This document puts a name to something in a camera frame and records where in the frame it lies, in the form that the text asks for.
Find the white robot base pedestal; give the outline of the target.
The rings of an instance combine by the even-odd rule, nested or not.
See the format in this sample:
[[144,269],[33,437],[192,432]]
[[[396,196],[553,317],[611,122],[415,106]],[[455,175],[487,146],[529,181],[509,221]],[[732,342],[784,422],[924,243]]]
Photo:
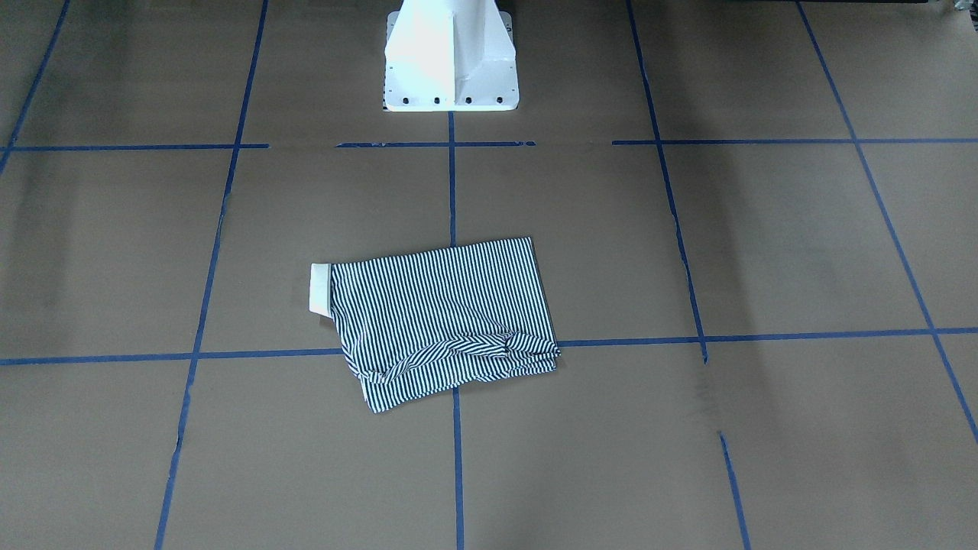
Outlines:
[[495,1],[404,1],[387,16],[382,107],[508,112],[520,104],[513,19]]

